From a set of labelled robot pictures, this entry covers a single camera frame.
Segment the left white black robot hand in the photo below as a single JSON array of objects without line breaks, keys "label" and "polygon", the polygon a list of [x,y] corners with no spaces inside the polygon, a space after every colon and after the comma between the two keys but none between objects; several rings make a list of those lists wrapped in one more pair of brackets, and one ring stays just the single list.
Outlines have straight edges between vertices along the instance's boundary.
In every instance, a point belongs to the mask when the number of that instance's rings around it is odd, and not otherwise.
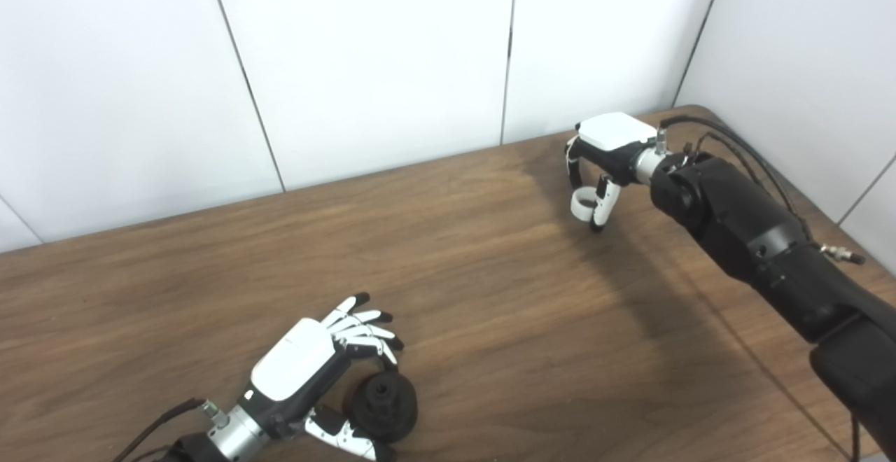
[{"label": "left white black robot hand", "polygon": [[369,300],[357,293],[320,321],[301,318],[253,366],[237,405],[267,438],[307,434],[362,459],[396,459],[356,421],[319,404],[356,361],[377,358],[385,370],[397,370],[405,344],[382,327],[393,321],[390,313],[358,311]]}]

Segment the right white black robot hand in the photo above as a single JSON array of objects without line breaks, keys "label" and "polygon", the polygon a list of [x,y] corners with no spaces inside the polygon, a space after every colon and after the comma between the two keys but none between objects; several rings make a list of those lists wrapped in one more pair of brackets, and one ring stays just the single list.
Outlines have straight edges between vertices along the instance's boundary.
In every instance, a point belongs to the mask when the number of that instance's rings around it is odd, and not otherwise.
[{"label": "right white black robot hand", "polygon": [[[623,188],[652,185],[664,159],[657,150],[658,130],[625,113],[606,113],[576,125],[576,136],[564,146],[570,187],[570,212],[592,232],[602,232]],[[601,169],[596,185],[585,185],[580,165]]]}]

